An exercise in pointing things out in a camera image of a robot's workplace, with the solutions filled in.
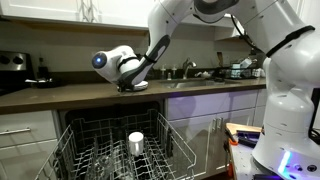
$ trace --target dishwasher rack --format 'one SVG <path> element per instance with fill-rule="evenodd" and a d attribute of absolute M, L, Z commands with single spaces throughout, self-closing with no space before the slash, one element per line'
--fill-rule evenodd
<path fill-rule="evenodd" d="M 131 155 L 128 136 L 144 134 L 143 153 Z M 36 180 L 194 179 L 196 155 L 156 110 L 122 118 L 74 119 Z"/>

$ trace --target wall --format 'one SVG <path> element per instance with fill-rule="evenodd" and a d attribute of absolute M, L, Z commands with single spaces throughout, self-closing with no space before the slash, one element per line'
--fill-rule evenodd
<path fill-rule="evenodd" d="M 214 42 L 214 28 L 180 25 L 172 36 L 171 45 L 155 68 L 167 64 L 182 66 L 190 57 L 198 68 L 217 66 L 217 51 L 229 56 L 229 60 L 248 56 L 250 48 L 243 42 Z M 34 68 L 42 56 L 52 72 L 92 71 L 92 54 L 127 44 L 136 53 L 145 53 L 148 38 L 130 35 L 74 33 L 51 30 L 35 30 L 19 24 L 0 22 L 0 50 L 20 51 L 31 54 Z"/>

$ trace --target drawer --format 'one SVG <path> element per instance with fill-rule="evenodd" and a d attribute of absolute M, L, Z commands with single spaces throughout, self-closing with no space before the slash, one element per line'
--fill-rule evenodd
<path fill-rule="evenodd" d="M 0 148 L 0 179 L 34 180 L 57 140 Z"/>
<path fill-rule="evenodd" d="M 0 147 L 56 138 L 51 111 L 0 116 Z"/>
<path fill-rule="evenodd" d="M 167 118 L 176 120 L 253 108 L 257 93 L 258 90 L 250 90 L 170 98 L 167 100 Z"/>

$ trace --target kitchen counter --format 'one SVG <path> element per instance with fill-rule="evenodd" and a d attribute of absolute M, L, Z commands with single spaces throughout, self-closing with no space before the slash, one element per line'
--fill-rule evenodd
<path fill-rule="evenodd" d="M 149 81 L 148 89 L 119 93 L 114 84 L 79 84 L 50 89 L 24 89 L 0 97 L 0 114 L 52 109 L 81 109 L 112 104 L 137 103 L 170 97 L 192 96 L 265 88 L 264 78 L 233 80 L 235 83 L 170 89 L 159 80 Z"/>

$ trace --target bottle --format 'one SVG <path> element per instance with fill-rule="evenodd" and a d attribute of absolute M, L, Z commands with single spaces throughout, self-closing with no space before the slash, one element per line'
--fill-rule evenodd
<path fill-rule="evenodd" d="M 171 70 L 172 70 L 172 79 L 176 79 L 176 71 L 177 71 L 176 64 L 173 65 Z"/>
<path fill-rule="evenodd" d="M 160 69 L 160 71 L 161 71 L 161 77 L 160 77 L 160 79 L 166 79 L 166 75 L 165 75 L 165 72 L 166 72 L 165 65 L 166 65 L 166 64 L 162 65 L 162 67 L 161 67 L 161 69 Z"/>
<path fill-rule="evenodd" d="M 171 79 L 171 73 L 168 73 L 167 80 L 169 80 L 169 81 L 172 80 L 172 79 Z"/>

